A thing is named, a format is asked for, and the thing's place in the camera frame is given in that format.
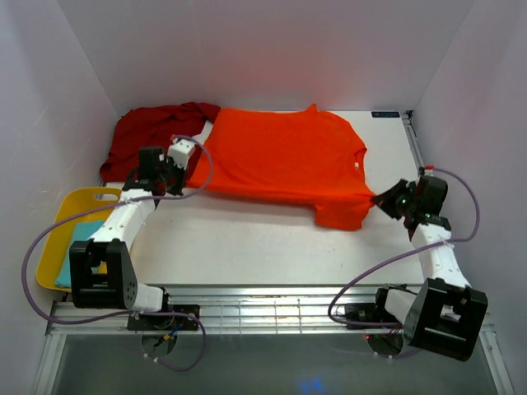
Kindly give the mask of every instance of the white wall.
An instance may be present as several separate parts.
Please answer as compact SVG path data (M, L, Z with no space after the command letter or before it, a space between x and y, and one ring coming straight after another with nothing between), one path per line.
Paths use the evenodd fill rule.
M475 1L417 107L416 129L427 162L463 175L479 196L482 227L456 247L459 264L487 292L515 391L527 393L524 1ZM462 193L450 190L446 212L466 231L473 208Z
M26 303L22 257L72 189L98 184L117 120L56 0L0 2L0 393L30 393L46 322ZM30 283L39 302L50 299Z
M120 114L413 109L473 0L59 0Z

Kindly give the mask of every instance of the teal cloth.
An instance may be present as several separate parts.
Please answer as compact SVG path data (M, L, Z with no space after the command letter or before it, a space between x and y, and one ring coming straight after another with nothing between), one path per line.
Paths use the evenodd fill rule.
M60 268L55 285L60 288L71 288L72 287L72 276L69 269L69 248L72 246L74 241L86 241L91 235L93 235L105 222L102 220L93 222L80 222L75 225L73 229L72 238L69 240L68 251L63 260L63 266Z

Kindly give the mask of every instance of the cable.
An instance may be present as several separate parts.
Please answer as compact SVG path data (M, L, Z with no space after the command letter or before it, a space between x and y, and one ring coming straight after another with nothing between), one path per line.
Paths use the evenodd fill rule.
M388 284L391 288L394 288L395 290L401 290L402 292L408 292L412 295L417 295L417 292L414 292L412 290L409 290L407 288L404 288L403 286L396 286L395 284Z
M36 304L35 299L33 298L33 295L30 292L30 287L29 287L29 284L28 284L28 281L27 281L27 266L29 264L31 254L35 250L35 247L38 245L38 243L49 232L51 232L53 229L56 229L59 226L64 225L65 223L67 223L69 221L76 220L77 218L81 218L82 216L87 216L87 215L93 214L95 212L108 210L109 208L121 207L121 206L124 206L124 205L132 203L132 202L142 202L142 201L145 201L145 200L184 200L184 199L191 198L192 196L194 196L197 193L202 192L209 185L209 183L212 180L212 176L214 175L214 164L212 163L212 157L211 157L210 153L208 152L207 148L205 148L205 146L202 143L198 142L197 140L195 140L195 139L193 139L191 137L187 137L187 136L175 136L175 138L179 138L179 139L188 140L188 141L193 142L194 144L199 146L201 148L201 150L207 156L208 164L210 166L210 170L209 170L209 174L208 174L207 180L205 181L205 183L201 187L199 187L198 189L195 189L194 191L192 191L192 192L190 192L188 194L185 194L184 196L143 196L143 197L136 197L136 198L129 199L128 201L117 202L117 203L114 203L114 204L110 204L108 206L94 208L92 210L84 211L84 212L82 212L80 214L76 214L75 216L69 216L68 218L64 218L63 220L61 220L59 222L55 222L54 224L52 224L51 226L48 226L45 230L43 230L35 238L35 240L33 240L33 242L31 243L30 247L27 249L27 252L26 252L26 255L24 256L24 259L22 260L21 283L22 283L22 289L24 291L24 295L26 296L26 299L27 299L28 303L30 304L31 308L40 317L42 317L46 321L49 321L50 323L56 323L56 324L60 324L60 325L79 325L79 324L84 324L84 323L94 323L95 321L99 321L99 320L105 319L105 318L110 318L110 317L116 317L116 316L119 316L119 315L130 314L129 311L116 311L116 312L113 312L113 313L102 314L102 315L99 315L97 317L79 319L79 320L76 320L76 321L69 321L69 320L65 320L65 319L52 317L52 316L46 314ZM195 362L190 364L190 366L187 367L187 368L178 368L178 371L186 371L188 369L192 369L201 360L201 358L203 357L204 350L205 350L205 339L206 339L207 334L205 332L205 327L203 326L203 324L201 323L201 321L198 318L194 317L192 314L183 314L183 313L144 313L143 315L174 316L174 317L184 317L184 318L192 319L199 326L199 328L201 329L202 334L203 334L202 350L200 351L200 353L198 355L198 358L196 359Z
M346 317L346 312L345 312L345 311L344 311L344 314L339 314L339 313L338 313L338 308L339 308L339 307L345 307L345 306L342 306L342 305L337 306L337 308L335 309L335 314L336 314L337 316L339 316L339 317Z
M168 322L168 324L166 324L164 327L162 327L161 325L152 325L155 329L167 329L169 326L171 326L173 323L174 323L174 320L175 320L175 317L172 317L172 319Z
M169 336L169 337L173 337L174 334L175 334L176 332L180 331L182 328L183 328L183 325L178 325L177 327L175 327L174 329L172 329L172 330L170 331L170 333L169 333L167 336Z
M457 238L450 238L448 240L445 240L445 241L438 241L436 243L432 243L432 244L429 244L429 245L424 245L422 247L419 247L418 249L414 249L412 251L407 251L406 253L401 253L399 255L396 255L392 258L389 258L389 259L386 259L385 261L375 265L374 267L366 270L365 272L363 272L362 274L360 274L359 276L355 277L353 280L351 280L350 282L348 282L336 295L335 297L333 298L333 300L331 300L331 303L329 303L329 306L328 306L328 317L334 321L335 323L343 323L345 325L357 325L357 326L367 326L367 327L398 327L400 326L400 323L363 323L361 321L350 321L350 320L347 320L347 319L341 319L341 318L338 318L336 316L334 316L332 314L332 310L333 310L333 307L335 306L335 304L337 303L337 301L340 299L340 297L342 295L344 295L346 293L347 290L349 290L352 286L356 285L360 280L362 280L363 278L369 276L370 274L372 274L373 272L376 272L377 270L381 269L382 267L385 267L385 266L388 266L390 265L391 263L394 263L394 262L397 262L398 260L400 259L404 259L404 258L407 258L407 257L411 257L417 253L421 253L423 251L427 251L428 249L434 249L435 247L440 247L442 245L445 245L445 243L466 243L468 241L471 241L475 236L476 234L478 233L478 230L479 230L479 222L480 222L480 219L481 219L481 211L480 211L480 208L479 208L479 202L478 202L478 199L476 198L476 194L474 193L474 191L470 188L470 186L461 178L459 177L457 174L454 174L452 173L451 171L449 170L443 170L443 169L438 169L438 168L433 168L435 171L438 171L440 173L444 173L444 174L448 174L450 177L453 177L455 179L457 179L460 183L463 184L463 186L467 189L467 191L469 192L469 195L470 197L472 198L473 200L473 204L474 204L474 208L475 208L475 211L476 211L476 220L474 222L474 228L472 230L472 233L470 233L469 236L467 237L457 237ZM396 358L396 359L401 359L401 358L406 358L408 356L414 356L415 354L417 354L419 352L419 350L416 350L416 351L408 351L408 352L405 352L403 354L400 354L400 355L394 355L393 358Z

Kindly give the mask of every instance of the red garment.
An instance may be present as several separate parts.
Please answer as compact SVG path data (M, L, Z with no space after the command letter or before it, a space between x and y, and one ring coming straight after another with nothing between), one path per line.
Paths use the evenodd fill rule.
M211 191L310 205L317 224L342 230L359 229L373 206L364 143L349 122L314 105L289 114L224 109L205 147ZM209 171L202 156L187 186L203 185Z
M161 107L133 109L115 125L114 140L108 159L100 167L106 183L123 182L132 169L139 166L142 146L163 146L165 151L174 134L193 137L203 130L205 121L216 120L220 108L207 103L185 103ZM187 178L198 163L199 150L190 158Z

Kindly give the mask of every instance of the dark red cloth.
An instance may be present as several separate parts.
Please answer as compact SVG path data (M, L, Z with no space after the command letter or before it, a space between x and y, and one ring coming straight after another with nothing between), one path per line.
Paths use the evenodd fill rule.
M216 120L220 108L207 103L184 103L161 107L133 109L115 125L114 140L108 159L100 167L100 177L106 182L123 182L132 169L139 166L138 153L142 146L163 146L165 151L174 134L193 137L203 130L205 121ZM189 161L190 178L199 153Z

